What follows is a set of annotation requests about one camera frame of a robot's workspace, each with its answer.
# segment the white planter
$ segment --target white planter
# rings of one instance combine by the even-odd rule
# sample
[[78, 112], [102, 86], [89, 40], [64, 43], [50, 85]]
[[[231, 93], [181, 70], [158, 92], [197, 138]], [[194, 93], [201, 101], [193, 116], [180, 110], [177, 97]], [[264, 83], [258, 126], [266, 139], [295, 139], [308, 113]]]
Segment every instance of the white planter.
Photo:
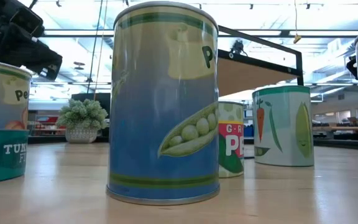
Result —
[[66, 129], [66, 140], [70, 143], [92, 143], [97, 135], [97, 129]]

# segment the potted plant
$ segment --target potted plant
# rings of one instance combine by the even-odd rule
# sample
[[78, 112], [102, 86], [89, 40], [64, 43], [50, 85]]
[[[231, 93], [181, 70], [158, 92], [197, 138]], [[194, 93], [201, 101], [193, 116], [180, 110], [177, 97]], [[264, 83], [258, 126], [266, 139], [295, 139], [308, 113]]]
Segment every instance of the potted plant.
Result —
[[107, 126], [104, 119], [107, 111], [94, 100], [70, 99], [68, 106], [60, 110], [56, 125], [66, 127], [66, 140], [70, 143], [91, 143], [98, 131]]

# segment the white can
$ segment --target white can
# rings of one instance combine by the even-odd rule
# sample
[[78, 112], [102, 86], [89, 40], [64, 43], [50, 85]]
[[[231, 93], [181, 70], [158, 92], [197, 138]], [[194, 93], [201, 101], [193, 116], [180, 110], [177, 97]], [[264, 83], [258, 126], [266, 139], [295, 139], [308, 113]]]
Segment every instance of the white can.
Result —
[[255, 91], [255, 161], [277, 166], [313, 166], [310, 89], [281, 86]]

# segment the blue can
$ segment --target blue can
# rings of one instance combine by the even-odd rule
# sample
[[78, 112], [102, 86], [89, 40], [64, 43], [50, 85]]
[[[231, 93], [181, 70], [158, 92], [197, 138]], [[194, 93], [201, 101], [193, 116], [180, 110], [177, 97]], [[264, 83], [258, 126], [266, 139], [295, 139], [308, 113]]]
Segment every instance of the blue can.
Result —
[[218, 194], [218, 27], [182, 3], [114, 22], [108, 194], [173, 205]]

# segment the metal frame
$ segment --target metal frame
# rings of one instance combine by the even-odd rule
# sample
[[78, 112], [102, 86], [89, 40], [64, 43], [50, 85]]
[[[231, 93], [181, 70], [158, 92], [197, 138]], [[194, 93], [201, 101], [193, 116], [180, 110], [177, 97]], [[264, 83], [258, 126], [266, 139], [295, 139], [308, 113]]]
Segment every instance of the metal frame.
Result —
[[258, 44], [266, 45], [268, 47], [272, 47], [272, 48], [282, 50], [284, 52], [288, 52], [290, 54], [295, 55], [295, 57], [296, 57], [296, 69], [286, 67], [286, 66], [283, 66], [283, 65], [277, 65], [275, 63], [265, 62], [263, 60], [255, 59], [255, 58], [252, 58], [252, 57], [246, 57], [246, 56], [243, 56], [243, 55], [233, 57], [231, 53], [229, 53], [229, 52], [227, 52], [225, 50], [218, 50], [218, 57], [225, 58], [225, 59], [230, 59], [230, 60], [235, 60], [237, 62], [248, 63], [248, 64], [251, 64], [251, 65], [256, 65], [256, 66], [269, 68], [269, 69], [273, 69], [273, 70], [278, 70], [280, 72], [288, 73], [288, 74], [291, 74], [291, 75], [296, 75], [298, 85], [301, 85], [301, 86], [304, 85], [303, 84], [303, 69], [302, 69], [302, 53], [301, 52], [299, 52], [297, 50], [290, 49], [288, 47], [284, 47], [284, 46], [282, 46], [280, 44], [276, 44], [276, 43], [273, 43], [273, 42], [270, 42], [270, 41], [255, 37], [253, 35], [245, 34], [245, 33], [239, 32], [237, 30], [229, 29], [229, 28], [224, 27], [224, 26], [218, 26], [218, 27], [219, 27], [219, 31], [222, 31], [224, 33], [229, 34], [228, 37], [243, 38], [243, 39], [246, 39], [246, 40], [249, 40], [249, 41], [252, 41], [252, 42], [256, 42]]

